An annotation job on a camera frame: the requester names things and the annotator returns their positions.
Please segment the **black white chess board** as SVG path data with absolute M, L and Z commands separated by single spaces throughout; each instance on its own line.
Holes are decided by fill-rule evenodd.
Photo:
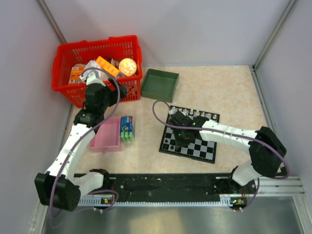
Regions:
M 178 106 L 170 106 L 175 114 L 177 111 L 181 111 L 190 119 L 194 119 L 196 117 L 206 117 L 213 121 L 219 122 L 220 114 L 211 113 L 206 111 L 199 111 L 196 109 L 183 108 Z M 168 145 L 168 149 L 163 149 L 164 145 Z M 216 147 L 217 143 L 212 141 L 204 141 L 201 139 L 196 139 L 194 143 L 190 143 L 188 147 L 176 147 L 175 146 L 175 137 L 173 131 L 170 127 L 165 126 L 162 139 L 160 142 L 159 152 L 164 154 L 170 154 L 174 156 L 183 156 L 187 158 L 191 158 L 194 160 L 204 161 L 207 163 L 214 164 L 215 155 L 216 155 Z

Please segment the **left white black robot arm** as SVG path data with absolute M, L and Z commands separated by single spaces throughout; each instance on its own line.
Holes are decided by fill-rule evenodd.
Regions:
M 127 87 L 118 83 L 113 75 L 109 82 L 111 90 L 100 78 L 101 68 L 87 68 L 81 74 L 86 83 L 85 101 L 76 114 L 71 132 L 57 158 L 45 173 L 35 177 L 35 187 L 42 205 L 60 210 L 73 211 L 80 198 L 97 190 L 109 191 L 111 182 L 105 178 L 106 171 L 93 169 L 82 177 L 74 177 L 81 157 L 99 127 L 109 119 L 104 114 L 108 107 L 117 107 L 120 100 L 127 96 Z

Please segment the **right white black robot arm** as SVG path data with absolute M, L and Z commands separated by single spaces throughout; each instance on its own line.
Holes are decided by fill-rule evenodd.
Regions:
M 168 124 L 173 130 L 176 146 L 185 147 L 198 139 L 222 143 L 249 155 L 249 160 L 237 166 L 227 181 L 231 192 L 239 193 L 247 183 L 261 176 L 277 176 L 287 150 L 270 128 L 262 126 L 259 130 L 245 130 L 207 117 L 189 117 L 179 110 L 168 113 Z

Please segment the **orange punched cardboard box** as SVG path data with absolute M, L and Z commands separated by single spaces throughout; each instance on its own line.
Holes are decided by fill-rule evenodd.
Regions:
M 106 72 L 108 72 L 110 75 L 114 77 L 116 77 L 120 73 L 120 70 L 118 70 L 116 67 L 114 67 L 111 63 L 109 63 L 107 60 L 105 60 L 101 56 L 99 56 L 96 59 L 96 63 L 98 63 L 103 70 L 105 70 Z

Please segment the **orange round ball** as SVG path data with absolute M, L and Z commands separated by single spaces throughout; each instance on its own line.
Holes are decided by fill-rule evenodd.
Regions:
M 137 64 L 131 58 L 124 58 L 118 66 L 118 69 L 126 76 L 132 76 L 137 71 Z

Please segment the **white plastic bag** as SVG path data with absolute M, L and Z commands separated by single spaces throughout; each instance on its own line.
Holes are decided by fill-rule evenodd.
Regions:
M 93 75 L 95 78 L 97 78 L 98 80 L 104 81 L 104 73 L 99 71 L 99 70 L 95 70 L 95 69 L 89 69 L 88 68 L 99 68 L 101 69 L 101 66 L 94 60 L 89 61 L 86 66 L 83 69 L 82 74 L 80 75 L 80 79 L 87 83 L 87 79 L 90 75 Z

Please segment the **red plastic shopping basket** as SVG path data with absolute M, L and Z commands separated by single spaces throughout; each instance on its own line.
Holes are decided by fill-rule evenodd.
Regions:
M 131 77 L 119 78 L 117 81 L 128 88 L 128 95 L 121 100 L 122 102 L 139 100 L 143 76 L 142 53 L 135 35 L 109 37 L 97 41 L 83 40 L 60 45 L 52 69 L 53 90 L 62 93 L 73 105 L 81 108 L 85 101 L 86 84 L 69 84 L 71 70 L 74 65 L 87 64 L 99 56 L 119 61 L 131 58 L 136 62 L 136 74 Z

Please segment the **blue green packaged item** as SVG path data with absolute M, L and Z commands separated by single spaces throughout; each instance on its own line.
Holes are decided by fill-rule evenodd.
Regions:
M 134 142 L 135 140 L 135 125 L 133 116 L 120 118 L 120 138 L 123 142 Z

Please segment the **small orange carton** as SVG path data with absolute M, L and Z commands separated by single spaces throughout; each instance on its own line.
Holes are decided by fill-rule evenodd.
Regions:
M 69 85 L 82 83 L 80 76 L 84 68 L 85 64 L 76 64 L 74 67 L 72 67 L 68 81 Z

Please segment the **pink open drawer box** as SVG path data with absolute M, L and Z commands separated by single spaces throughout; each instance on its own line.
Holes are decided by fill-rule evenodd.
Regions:
M 120 152 L 120 117 L 111 117 L 99 128 L 94 138 L 90 141 L 90 150 L 93 153 Z

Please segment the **dark green open box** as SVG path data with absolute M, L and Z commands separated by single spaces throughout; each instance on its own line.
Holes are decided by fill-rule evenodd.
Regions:
M 172 103 L 178 81 L 179 73 L 150 68 L 141 84 L 141 96 Z

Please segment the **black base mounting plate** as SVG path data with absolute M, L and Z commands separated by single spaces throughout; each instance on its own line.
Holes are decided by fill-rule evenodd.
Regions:
M 208 202 L 220 195 L 251 195 L 255 182 L 240 186 L 229 173 L 106 174 L 100 190 L 114 190 L 119 202 Z

